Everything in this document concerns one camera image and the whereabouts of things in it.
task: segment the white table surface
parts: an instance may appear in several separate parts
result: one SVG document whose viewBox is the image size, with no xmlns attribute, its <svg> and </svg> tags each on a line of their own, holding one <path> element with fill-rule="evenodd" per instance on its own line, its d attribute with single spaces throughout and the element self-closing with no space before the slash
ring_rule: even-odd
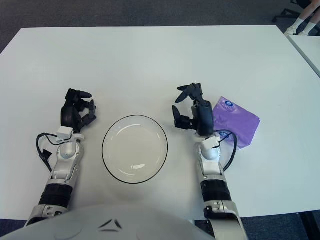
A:
<svg viewBox="0 0 320 240">
<path fill-rule="evenodd" d="M 171 107 L 176 87 L 192 82 L 213 106 L 224 96 L 261 119 L 226 172 L 241 217 L 320 209 L 320 79 L 275 26 L 22 29 L 0 55 L 0 82 L 2 219 L 26 220 L 38 204 L 49 172 L 36 137 L 59 128 L 68 88 L 91 93 L 97 105 L 97 120 L 81 131 L 71 208 L 139 202 L 203 216 L 194 132 L 174 127 Z M 191 104 L 178 108 L 191 117 Z M 114 122 L 135 114 L 160 123 L 169 147 L 158 175 L 130 185 L 108 173 L 102 143 Z M 223 161 L 231 150 L 222 151 Z"/>
<path fill-rule="evenodd" d="M 320 77 L 320 36 L 289 36 L 289 40 Z"/>
</svg>

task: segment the gray carpet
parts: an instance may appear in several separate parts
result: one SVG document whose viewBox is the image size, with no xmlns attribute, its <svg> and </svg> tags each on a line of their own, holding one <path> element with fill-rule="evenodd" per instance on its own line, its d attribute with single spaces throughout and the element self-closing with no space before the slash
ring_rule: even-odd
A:
<svg viewBox="0 0 320 240">
<path fill-rule="evenodd" d="M 272 25 L 284 8 L 301 11 L 290 0 L 0 0 L 0 51 L 21 28 Z M 293 22 L 277 26 L 285 31 Z M 320 211 L 315 217 L 319 223 Z M 0 236 L 24 224 L 0 220 Z M 297 214 L 247 217 L 243 224 L 251 240 L 308 239 Z"/>
</svg>

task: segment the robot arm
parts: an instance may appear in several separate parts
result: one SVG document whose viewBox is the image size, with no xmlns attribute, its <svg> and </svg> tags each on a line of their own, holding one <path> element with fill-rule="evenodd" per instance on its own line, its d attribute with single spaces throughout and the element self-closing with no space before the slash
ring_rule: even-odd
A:
<svg viewBox="0 0 320 240">
<path fill-rule="evenodd" d="M 193 100 L 193 119 L 181 116 L 179 110 L 172 106 L 174 124 L 177 128 L 196 130 L 197 145 L 197 175 L 201 186 L 204 201 L 204 216 L 207 220 L 197 220 L 195 225 L 217 240 L 241 239 L 246 240 L 247 235 L 239 216 L 237 206 L 231 199 L 227 180 L 224 174 L 236 153 L 237 137 L 234 138 L 234 150 L 229 163 L 223 168 L 220 160 L 219 130 L 214 131 L 212 105 L 203 99 L 201 84 L 178 87 L 183 93 L 175 101 L 182 102 L 188 96 Z"/>
<path fill-rule="evenodd" d="M 37 150 L 40 158 L 51 174 L 39 204 L 34 207 L 26 226 L 68 211 L 69 201 L 80 171 L 79 162 L 84 155 L 81 141 L 85 137 L 80 134 L 80 131 L 82 127 L 89 125 L 96 119 L 95 102 L 93 100 L 87 102 L 82 99 L 91 97 L 91 94 L 87 92 L 68 90 L 65 105 L 61 109 L 61 126 L 57 135 L 50 134 L 50 136 L 56 137 L 54 145 L 59 145 L 56 152 L 57 162 L 53 170 L 48 162 L 51 153 L 47 150 L 41 152 L 38 146 L 39 139 L 48 134 L 42 133 L 37 137 Z M 85 108 L 89 109 L 89 113 L 81 118 L 79 112 Z"/>
</svg>

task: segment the wire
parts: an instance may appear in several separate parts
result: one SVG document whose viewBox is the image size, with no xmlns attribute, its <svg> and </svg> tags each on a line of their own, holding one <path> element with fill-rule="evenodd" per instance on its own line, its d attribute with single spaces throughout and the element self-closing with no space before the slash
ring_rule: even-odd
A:
<svg viewBox="0 0 320 240">
<path fill-rule="evenodd" d="M 237 151 L 238 139 L 237 139 L 236 134 L 234 134 L 232 131 L 227 130 L 227 129 L 216 130 L 213 132 L 214 133 L 220 133 L 220 132 L 228 132 L 229 133 L 227 136 L 225 136 L 222 140 L 219 141 L 219 146 L 220 146 L 220 143 L 223 142 L 225 139 L 227 139 L 230 135 L 233 136 L 233 151 L 232 151 L 232 154 L 231 154 L 229 161 L 223 167 L 223 171 L 225 172 L 231 166 L 232 162 L 234 161 L 236 151 Z"/>
<path fill-rule="evenodd" d="M 40 138 L 42 138 L 42 137 L 44 137 L 44 136 L 46 137 L 46 139 L 48 139 L 49 143 L 51 143 L 51 144 L 54 145 L 54 146 L 59 146 L 59 145 L 65 144 L 65 142 L 53 143 L 48 136 L 57 137 L 57 135 L 54 135 L 54 134 L 51 134 L 51 133 L 45 133 L 45 132 L 43 132 L 43 133 L 39 134 L 39 135 L 36 137 L 36 149 L 37 149 L 37 151 L 38 151 L 38 153 L 39 153 L 39 156 L 40 156 L 41 160 L 44 162 L 44 164 L 46 165 L 46 167 L 49 169 L 49 171 L 50 171 L 50 173 L 51 173 L 51 172 L 52 172 L 52 168 L 51 168 L 51 166 L 50 166 L 50 164 L 49 164 L 49 162 L 48 162 L 48 159 L 49 159 L 49 157 L 51 156 L 52 153 L 49 152 L 49 151 L 47 151 L 47 150 L 45 150 L 45 149 L 44 149 L 43 152 L 42 152 L 41 149 L 40 149 L 40 147 L 39 147 L 39 140 L 40 140 Z M 63 141 L 68 141 L 68 140 L 70 140 L 71 138 L 72 138 L 72 132 L 71 132 L 71 134 L 70 134 L 70 137 L 67 138 L 67 139 L 64 139 Z"/>
</svg>

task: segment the purple cloth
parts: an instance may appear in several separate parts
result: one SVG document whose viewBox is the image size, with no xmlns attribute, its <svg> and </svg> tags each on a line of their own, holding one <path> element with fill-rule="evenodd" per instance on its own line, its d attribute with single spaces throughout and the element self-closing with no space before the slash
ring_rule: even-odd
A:
<svg viewBox="0 0 320 240">
<path fill-rule="evenodd" d="M 251 144 L 255 132 L 259 126 L 260 118 L 245 110 L 223 96 L 213 109 L 214 130 L 230 130 L 237 136 L 237 146 L 242 149 Z M 220 132 L 221 138 L 228 132 Z M 225 139 L 228 143 L 234 143 L 232 137 Z"/>
</svg>

